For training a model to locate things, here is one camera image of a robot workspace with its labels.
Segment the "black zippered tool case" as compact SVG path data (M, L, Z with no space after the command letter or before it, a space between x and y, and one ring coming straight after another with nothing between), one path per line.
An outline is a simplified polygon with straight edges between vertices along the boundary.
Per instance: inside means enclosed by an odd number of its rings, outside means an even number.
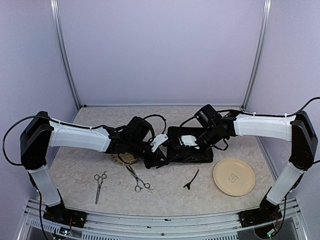
M195 149L193 147L181 146L179 141L179 127L170 126L167 131L168 141L163 146L166 147L166 165L169 163L212 163L214 160L213 150L207 151Z

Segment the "black hair clip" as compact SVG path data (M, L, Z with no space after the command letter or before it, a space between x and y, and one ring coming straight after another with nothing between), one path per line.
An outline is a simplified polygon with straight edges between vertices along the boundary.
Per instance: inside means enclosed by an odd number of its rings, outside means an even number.
M199 169L196 171L196 173L193 176L193 178L183 186L183 188L187 188L188 190L190 190L191 189L191 184L194 181L194 179L196 178L196 176L198 175L198 173L199 173Z

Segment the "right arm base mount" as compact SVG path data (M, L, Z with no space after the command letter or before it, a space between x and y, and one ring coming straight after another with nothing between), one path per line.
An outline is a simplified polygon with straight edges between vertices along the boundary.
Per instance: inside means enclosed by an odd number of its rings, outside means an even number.
M265 196L258 208L243 210L238 213L242 228L251 227L274 221L276 218L282 218L279 204L273 204Z

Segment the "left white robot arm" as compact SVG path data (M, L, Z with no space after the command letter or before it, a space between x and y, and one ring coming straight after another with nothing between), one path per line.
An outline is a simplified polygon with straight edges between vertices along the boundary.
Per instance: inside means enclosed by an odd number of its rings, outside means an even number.
M63 223L70 218L62 197L53 184L46 161L49 147L93 150L106 154L131 154L144 160L160 160L158 148L168 140L155 135L152 125L135 116L122 127L84 126L50 118L46 111L33 116L20 136L22 166L28 171L50 214Z

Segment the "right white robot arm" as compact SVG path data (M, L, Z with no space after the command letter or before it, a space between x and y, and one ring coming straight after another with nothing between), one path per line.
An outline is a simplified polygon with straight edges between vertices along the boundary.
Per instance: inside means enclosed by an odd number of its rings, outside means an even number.
M255 212L260 222L268 221L275 214L281 201L315 162L318 138L308 114L303 110L289 115L268 115L233 109L220 111L207 104L194 117L204 128L204 132L194 140L195 146L202 151L221 140L237 136L274 138L291 143L287 166Z

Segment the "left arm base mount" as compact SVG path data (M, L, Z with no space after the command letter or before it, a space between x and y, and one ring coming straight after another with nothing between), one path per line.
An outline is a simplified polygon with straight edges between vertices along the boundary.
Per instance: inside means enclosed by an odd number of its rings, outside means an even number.
M66 208L64 205L46 206L43 218L69 227L84 228L87 213Z

